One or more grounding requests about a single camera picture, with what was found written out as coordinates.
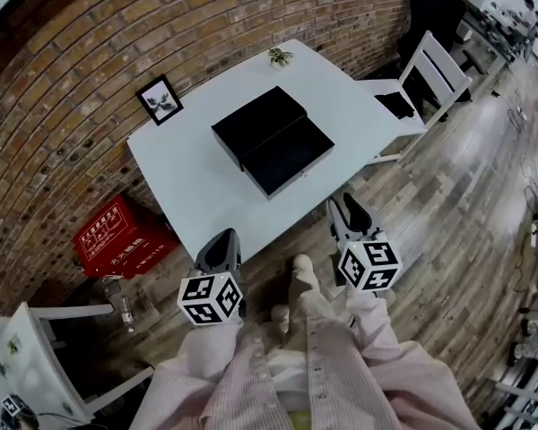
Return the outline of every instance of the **chair backrest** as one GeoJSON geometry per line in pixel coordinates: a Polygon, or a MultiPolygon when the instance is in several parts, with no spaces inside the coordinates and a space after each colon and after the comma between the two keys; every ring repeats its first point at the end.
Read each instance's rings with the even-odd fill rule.
{"type": "Polygon", "coordinates": [[[453,96],[456,96],[456,100],[472,81],[428,30],[398,79],[401,84],[413,67],[419,71],[441,105],[448,103],[453,96]]]}

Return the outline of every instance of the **brick wall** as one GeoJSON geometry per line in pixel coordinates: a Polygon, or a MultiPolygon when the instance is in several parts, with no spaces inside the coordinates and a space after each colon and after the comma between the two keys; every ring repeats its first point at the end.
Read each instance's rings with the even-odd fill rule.
{"type": "Polygon", "coordinates": [[[179,96],[286,39],[359,77],[395,54],[407,0],[72,0],[0,73],[0,314],[60,304],[82,282],[71,237],[126,190],[159,207],[127,136],[135,92],[179,96]]]}

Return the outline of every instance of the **succulent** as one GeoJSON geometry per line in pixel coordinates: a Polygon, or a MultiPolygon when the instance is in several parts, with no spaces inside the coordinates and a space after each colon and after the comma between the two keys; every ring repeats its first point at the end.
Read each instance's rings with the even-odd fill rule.
{"type": "Polygon", "coordinates": [[[291,58],[293,57],[293,53],[289,53],[287,51],[281,51],[278,47],[272,47],[269,49],[269,57],[271,58],[271,64],[276,63],[280,65],[281,67],[284,67],[285,65],[289,65],[289,62],[291,61],[291,58]]]}

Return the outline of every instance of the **beige shoe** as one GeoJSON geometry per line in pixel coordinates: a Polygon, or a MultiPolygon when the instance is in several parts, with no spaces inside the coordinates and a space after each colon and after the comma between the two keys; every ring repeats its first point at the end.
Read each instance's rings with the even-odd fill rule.
{"type": "Polygon", "coordinates": [[[305,254],[298,254],[293,258],[293,270],[313,272],[313,262],[305,254]]]}
{"type": "Polygon", "coordinates": [[[275,323],[281,334],[289,332],[290,311],[287,305],[274,305],[271,309],[271,322],[275,323]]]}

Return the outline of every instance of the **person's leg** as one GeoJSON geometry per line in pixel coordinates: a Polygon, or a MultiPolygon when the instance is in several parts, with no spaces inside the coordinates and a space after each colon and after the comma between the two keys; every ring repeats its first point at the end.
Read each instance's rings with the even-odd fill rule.
{"type": "Polygon", "coordinates": [[[321,294],[317,276],[313,272],[313,263],[305,254],[299,254],[293,258],[289,307],[291,309],[290,338],[285,348],[290,350],[307,350],[307,315],[335,318],[333,308],[321,294]]]}

